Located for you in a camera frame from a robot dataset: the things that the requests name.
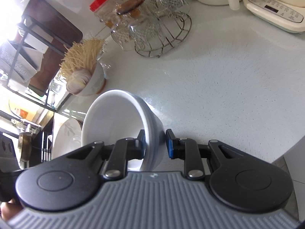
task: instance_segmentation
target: white plate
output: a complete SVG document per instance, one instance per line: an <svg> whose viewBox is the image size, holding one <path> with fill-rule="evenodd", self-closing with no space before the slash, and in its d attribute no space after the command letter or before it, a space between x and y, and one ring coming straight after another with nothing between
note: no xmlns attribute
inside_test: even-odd
<svg viewBox="0 0 305 229"><path fill-rule="evenodd" d="M52 148L52 159L81 147L81 125L76 119L69 119L60 127Z"/></svg>

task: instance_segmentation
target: white ceramic bowl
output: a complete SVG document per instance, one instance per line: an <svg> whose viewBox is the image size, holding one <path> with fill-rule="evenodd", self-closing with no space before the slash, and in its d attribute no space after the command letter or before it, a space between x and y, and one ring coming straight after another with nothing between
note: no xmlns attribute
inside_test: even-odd
<svg viewBox="0 0 305 229"><path fill-rule="evenodd" d="M104 77L103 67L99 62L97 62L91 79L87 83L86 87L77 94L77 96L90 96L99 94L103 90L105 84L106 80Z"/></svg>
<svg viewBox="0 0 305 229"><path fill-rule="evenodd" d="M81 145L95 141L115 144L119 139L136 138L145 131L146 148L143 160L130 160L131 171L151 171L164 156L165 134L162 122L137 95L110 90L92 103L83 123Z"/></svg>

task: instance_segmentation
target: metal cup rack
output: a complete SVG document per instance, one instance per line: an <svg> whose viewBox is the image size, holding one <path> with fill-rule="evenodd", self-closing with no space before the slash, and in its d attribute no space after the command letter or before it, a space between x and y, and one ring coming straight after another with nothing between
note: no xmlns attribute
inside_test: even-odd
<svg viewBox="0 0 305 229"><path fill-rule="evenodd" d="M190 16L180 11L170 13L169 17L157 16L157 19L165 35L165 41L159 48L152 48L148 45L149 47L146 46L145 49L139 49L135 46L135 51L141 56L159 58L161 54L167 53L181 44L192 28Z"/></svg>

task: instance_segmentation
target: bowl rim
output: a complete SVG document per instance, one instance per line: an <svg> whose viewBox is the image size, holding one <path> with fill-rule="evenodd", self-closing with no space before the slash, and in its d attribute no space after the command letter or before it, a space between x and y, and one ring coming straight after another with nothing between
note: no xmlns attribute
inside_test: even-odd
<svg viewBox="0 0 305 229"><path fill-rule="evenodd" d="M92 113L92 115L94 115L94 111L97 110L99 107L100 100L108 98L108 97L113 97L113 96L122 97L122 98L128 100L137 109L137 111L141 117L143 126L144 126L145 142L146 142L145 155L144 155L143 162L140 166L139 171L150 170L151 164L152 164L152 159L153 159L154 148L155 148L155 138L153 137L153 135L154 135L153 118L149 112L151 110L142 98L140 98L137 95L134 95L132 93L129 93L127 91L118 90L118 89L109 90L109 91L101 94L92 103L92 105L88 109L88 112L87 112L84 122L83 122L83 129L81 132L81 145L84 146L86 144L91 143L91 142L85 142L84 136L83 136L87 132L87 127L88 127L87 124L88 125L90 124L90 121L88 121L89 120L88 115L90 115L91 113Z"/></svg>

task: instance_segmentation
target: white countertop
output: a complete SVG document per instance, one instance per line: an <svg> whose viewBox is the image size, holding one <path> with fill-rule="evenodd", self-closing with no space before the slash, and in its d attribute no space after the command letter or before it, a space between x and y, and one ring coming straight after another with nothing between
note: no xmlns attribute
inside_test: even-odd
<svg viewBox="0 0 305 229"><path fill-rule="evenodd" d="M238 11L190 5L190 34L159 59L123 52L111 40L106 89L142 97L176 136L218 139L276 160L305 135L305 35L268 24L242 3ZM61 111L83 119L96 97L73 96ZM164 157L161 168L178 165Z"/></svg>

